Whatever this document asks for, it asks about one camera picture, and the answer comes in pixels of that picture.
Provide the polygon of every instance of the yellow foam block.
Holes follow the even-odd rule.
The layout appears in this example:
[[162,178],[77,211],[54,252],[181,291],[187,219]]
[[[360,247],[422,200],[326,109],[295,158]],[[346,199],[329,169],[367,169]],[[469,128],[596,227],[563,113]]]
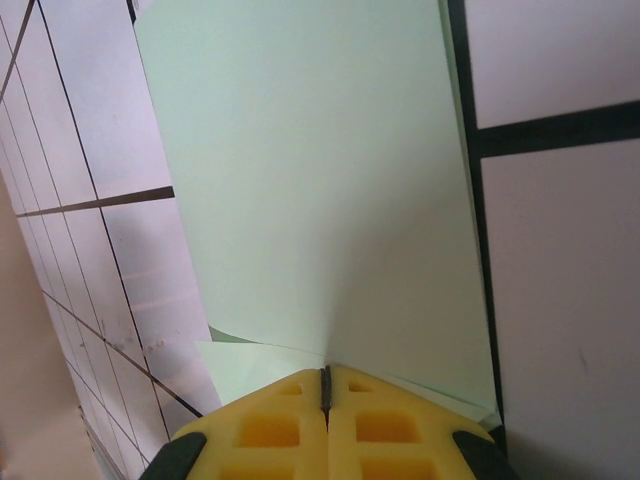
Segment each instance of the yellow foam block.
[[474,480],[452,434],[478,424],[356,370],[332,367],[329,478]]
[[320,371],[303,370],[181,429],[207,437],[189,480],[326,480]]

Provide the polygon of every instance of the yellow plastic object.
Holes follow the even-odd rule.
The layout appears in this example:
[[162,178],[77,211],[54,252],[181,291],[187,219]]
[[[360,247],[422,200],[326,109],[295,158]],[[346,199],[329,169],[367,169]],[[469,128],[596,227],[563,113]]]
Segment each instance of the yellow plastic object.
[[207,437],[188,480],[473,480],[452,434],[478,424],[417,395],[332,367],[327,432],[319,370],[303,370],[180,430]]
[[303,370],[247,395],[175,435],[207,437],[188,480],[326,480],[320,371]]
[[332,367],[329,478],[474,480],[452,434],[478,424],[387,382]]

